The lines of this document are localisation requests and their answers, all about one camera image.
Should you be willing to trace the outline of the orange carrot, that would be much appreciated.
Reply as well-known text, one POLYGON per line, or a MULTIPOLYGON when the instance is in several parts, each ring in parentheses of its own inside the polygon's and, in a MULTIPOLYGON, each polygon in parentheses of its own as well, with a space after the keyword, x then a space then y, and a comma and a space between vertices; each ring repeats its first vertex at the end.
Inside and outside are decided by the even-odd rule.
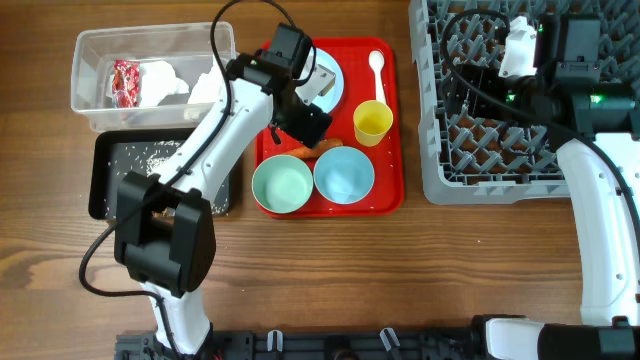
POLYGON ((329 138, 320 141, 314 148, 301 146, 287 151, 286 155, 290 155, 301 160, 316 159, 322 156, 325 152, 342 145, 343 142, 341 139, 329 138))

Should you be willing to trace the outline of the green bowl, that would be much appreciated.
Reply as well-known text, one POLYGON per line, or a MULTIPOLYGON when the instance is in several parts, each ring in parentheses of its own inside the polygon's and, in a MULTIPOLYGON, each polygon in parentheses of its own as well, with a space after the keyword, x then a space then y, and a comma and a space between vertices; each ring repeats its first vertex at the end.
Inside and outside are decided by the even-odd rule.
POLYGON ((314 187, 309 166, 291 155, 276 155, 261 162, 251 185, 256 202, 275 214, 293 213, 303 207, 314 187))

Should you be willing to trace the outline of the light blue bowl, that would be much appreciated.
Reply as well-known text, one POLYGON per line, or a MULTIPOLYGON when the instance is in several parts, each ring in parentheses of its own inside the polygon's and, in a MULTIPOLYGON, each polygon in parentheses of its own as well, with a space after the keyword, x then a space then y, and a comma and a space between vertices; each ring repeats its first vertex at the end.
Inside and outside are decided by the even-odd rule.
POLYGON ((361 150, 339 146, 318 158, 313 177, 316 189, 326 200, 350 205, 369 195, 375 183, 375 170, 361 150))

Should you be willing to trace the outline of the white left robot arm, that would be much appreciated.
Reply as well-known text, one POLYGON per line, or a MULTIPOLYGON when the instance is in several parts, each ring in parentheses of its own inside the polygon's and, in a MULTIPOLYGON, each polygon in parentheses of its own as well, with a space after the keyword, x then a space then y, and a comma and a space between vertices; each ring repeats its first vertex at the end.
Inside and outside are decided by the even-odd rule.
POLYGON ((313 101, 344 76, 323 50, 265 50, 231 60, 223 81, 222 100, 174 155, 150 175, 129 173, 118 189, 114 256, 154 308, 157 330, 143 352, 156 359, 213 357, 201 291, 216 251, 211 202, 263 129, 318 147, 331 118, 313 101))

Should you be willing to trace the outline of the grey dishwasher rack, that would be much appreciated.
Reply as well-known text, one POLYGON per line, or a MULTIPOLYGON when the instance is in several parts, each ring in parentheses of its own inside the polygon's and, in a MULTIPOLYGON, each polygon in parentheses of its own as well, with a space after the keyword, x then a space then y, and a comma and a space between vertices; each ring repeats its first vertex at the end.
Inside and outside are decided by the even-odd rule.
MULTIPOLYGON (((444 107, 450 71, 440 55, 447 24, 464 10, 499 11, 510 21, 525 16, 534 29, 543 14, 593 14, 601 35, 604 80, 639 82, 639 4, 634 0, 429 1, 408 8, 412 58, 417 67, 421 120, 418 126, 423 191, 434 204, 512 204, 535 198, 565 198, 568 187, 543 126, 521 128, 502 121, 449 115, 444 107)), ((456 23, 447 45, 454 63, 499 71, 505 49, 498 44, 501 20, 473 15, 456 23)))

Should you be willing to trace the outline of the clear plastic waste bin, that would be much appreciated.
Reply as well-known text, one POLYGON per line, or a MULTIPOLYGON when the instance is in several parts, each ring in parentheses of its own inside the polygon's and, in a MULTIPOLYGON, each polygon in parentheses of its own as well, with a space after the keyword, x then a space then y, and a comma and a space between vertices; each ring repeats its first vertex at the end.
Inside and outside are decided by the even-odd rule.
POLYGON ((120 27, 81 32, 71 68, 70 107, 96 132, 195 127, 213 104, 189 104, 189 94, 168 95, 155 106, 118 108, 113 102, 114 63, 169 64, 191 92, 212 70, 209 22, 120 27))

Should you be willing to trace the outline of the black food waste tray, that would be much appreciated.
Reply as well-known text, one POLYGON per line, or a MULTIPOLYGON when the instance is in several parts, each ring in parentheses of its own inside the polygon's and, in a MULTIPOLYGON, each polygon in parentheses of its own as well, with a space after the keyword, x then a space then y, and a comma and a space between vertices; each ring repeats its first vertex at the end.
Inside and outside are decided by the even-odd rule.
POLYGON ((149 176, 186 141, 193 128, 118 130, 96 139, 88 212, 96 220, 116 218, 117 189, 131 171, 149 176))

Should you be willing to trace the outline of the light blue plate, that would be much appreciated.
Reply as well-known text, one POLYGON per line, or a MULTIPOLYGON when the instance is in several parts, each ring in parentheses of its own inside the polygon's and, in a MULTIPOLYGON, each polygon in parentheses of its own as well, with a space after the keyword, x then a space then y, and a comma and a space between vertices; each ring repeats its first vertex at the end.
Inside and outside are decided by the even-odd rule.
POLYGON ((286 127, 313 127, 318 123, 331 122, 329 112, 339 103, 344 90, 344 76, 336 60, 314 45, 302 52, 302 71, 295 80, 305 83, 287 88, 286 95, 294 95, 291 102, 280 103, 279 93, 274 95, 273 105, 262 109, 247 109, 249 124, 258 128, 272 125, 284 130, 286 127))

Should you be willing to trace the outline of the yellow plastic cup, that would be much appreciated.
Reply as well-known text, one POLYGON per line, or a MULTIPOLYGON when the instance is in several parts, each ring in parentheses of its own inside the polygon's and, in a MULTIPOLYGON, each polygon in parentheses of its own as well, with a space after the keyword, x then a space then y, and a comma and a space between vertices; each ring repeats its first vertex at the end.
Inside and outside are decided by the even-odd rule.
POLYGON ((377 146, 394 122, 391 108, 376 100, 359 104, 353 113, 356 140, 363 146, 377 146))

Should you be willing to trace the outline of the red serving tray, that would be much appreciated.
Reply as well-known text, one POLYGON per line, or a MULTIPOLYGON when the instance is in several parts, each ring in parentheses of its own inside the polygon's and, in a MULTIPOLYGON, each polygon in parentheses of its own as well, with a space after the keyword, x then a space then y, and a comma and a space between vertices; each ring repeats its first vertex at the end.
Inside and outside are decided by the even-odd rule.
POLYGON ((326 52, 339 65, 344 90, 340 101, 330 112, 333 122, 326 133, 328 138, 339 138, 345 146, 362 151, 371 160, 375 170, 372 190, 361 201, 339 205, 314 191, 304 206, 283 219, 376 216, 395 211, 404 201, 404 175, 402 145, 399 129, 399 111, 396 86, 395 59, 392 48, 377 37, 325 37, 316 38, 317 49, 326 52), (385 138, 374 147, 361 145, 355 137, 353 113, 364 101, 375 97, 374 74, 369 66, 369 54, 380 51, 385 58, 382 83, 388 106, 393 111, 394 123, 385 138))

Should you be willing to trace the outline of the white plastic spoon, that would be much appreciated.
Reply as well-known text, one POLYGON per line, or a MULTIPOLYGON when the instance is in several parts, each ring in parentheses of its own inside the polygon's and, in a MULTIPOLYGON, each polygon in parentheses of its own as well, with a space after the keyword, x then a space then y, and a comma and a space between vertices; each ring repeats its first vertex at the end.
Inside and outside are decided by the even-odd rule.
POLYGON ((374 73, 375 96, 380 103, 387 104, 384 85, 382 82, 382 69, 385 65, 383 54, 378 50, 373 50, 369 54, 369 66, 374 73))

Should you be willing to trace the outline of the crumpled white tissue left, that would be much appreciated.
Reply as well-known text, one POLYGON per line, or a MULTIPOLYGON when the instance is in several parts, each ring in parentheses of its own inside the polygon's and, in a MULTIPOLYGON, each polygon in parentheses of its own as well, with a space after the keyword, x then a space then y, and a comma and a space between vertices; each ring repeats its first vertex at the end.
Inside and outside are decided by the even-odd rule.
POLYGON ((190 92, 187 82, 178 78, 173 66, 166 61, 143 62, 140 75, 140 107, 157 106, 169 95, 190 92))

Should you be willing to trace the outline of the pile of white rice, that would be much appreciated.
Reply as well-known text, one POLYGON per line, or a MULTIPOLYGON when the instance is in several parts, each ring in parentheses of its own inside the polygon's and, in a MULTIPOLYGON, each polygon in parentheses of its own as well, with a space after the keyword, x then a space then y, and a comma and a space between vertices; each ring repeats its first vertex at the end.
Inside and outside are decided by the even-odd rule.
POLYGON ((115 218, 117 188, 128 172, 150 175, 156 167, 168 160, 182 143, 183 140, 161 140, 112 145, 106 162, 108 181, 103 198, 104 215, 108 219, 115 218))

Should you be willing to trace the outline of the red snack wrapper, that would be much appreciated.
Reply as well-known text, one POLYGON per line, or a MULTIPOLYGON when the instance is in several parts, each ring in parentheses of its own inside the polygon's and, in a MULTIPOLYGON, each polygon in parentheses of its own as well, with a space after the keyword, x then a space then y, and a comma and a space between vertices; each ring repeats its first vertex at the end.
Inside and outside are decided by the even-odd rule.
POLYGON ((140 64, 116 60, 113 65, 112 99, 117 108, 133 108, 139 104, 140 64))

